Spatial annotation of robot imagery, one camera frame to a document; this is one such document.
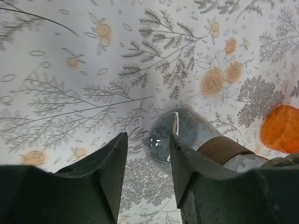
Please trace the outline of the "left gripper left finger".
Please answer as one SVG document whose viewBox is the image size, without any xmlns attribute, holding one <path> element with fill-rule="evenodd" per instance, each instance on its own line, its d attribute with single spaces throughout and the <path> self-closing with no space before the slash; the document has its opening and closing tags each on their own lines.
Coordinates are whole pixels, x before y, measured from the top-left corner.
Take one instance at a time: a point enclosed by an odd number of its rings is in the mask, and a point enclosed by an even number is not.
<svg viewBox="0 0 299 224">
<path fill-rule="evenodd" d="M 32 165 L 0 167 L 3 224 L 115 224 L 128 135 L 55 173 Z"/>
</svg>

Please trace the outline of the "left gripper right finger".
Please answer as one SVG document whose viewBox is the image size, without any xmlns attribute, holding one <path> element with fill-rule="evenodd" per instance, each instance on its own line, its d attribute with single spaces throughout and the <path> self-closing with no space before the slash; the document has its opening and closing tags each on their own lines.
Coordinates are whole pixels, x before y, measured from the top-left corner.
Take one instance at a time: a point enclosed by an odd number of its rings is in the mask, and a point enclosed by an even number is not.
<svg viewBox="0 0 299 224">
<path fill-rule="evenodd" d="M 238 173 L 170 137 L 177 207 L 185 224 L 296 224 L 299 169 Z"/>
</svg>

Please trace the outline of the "glass beaker with coffee grounds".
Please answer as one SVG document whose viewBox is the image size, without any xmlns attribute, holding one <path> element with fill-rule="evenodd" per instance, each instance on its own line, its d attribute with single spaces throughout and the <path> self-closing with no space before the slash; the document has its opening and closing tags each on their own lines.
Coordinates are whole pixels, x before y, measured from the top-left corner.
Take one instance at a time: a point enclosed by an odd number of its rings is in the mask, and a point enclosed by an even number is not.
<svg viewBox="0 0 299 224">
<path fill-rule="evenodd" d="M 217 164 L 239 173 L 259 168 L 268 162 L 268 159 L 223 136 L 198 113 L 179 108 L 167 112 L 154 123 L 147 143 L 149 157 L 169 175 L 172 134 L 176 134 L 187 146 Z"/>
</svg>

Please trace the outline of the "green glass dripper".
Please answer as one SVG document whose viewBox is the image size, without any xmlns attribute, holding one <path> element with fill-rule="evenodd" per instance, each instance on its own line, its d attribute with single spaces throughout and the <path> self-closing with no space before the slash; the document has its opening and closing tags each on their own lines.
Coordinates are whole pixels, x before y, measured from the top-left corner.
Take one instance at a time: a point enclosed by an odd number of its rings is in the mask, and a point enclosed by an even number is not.
<svg viewBox="0 0 299 224">
<path fill-rule="evenodd" d="M 286 157 L 276 157 L 267 161 L 261 166 L 264 169 L 270 168 L 285 168 L 298 169 L 299 168 L 299 153 L 289 154 Z"/>
</svg>

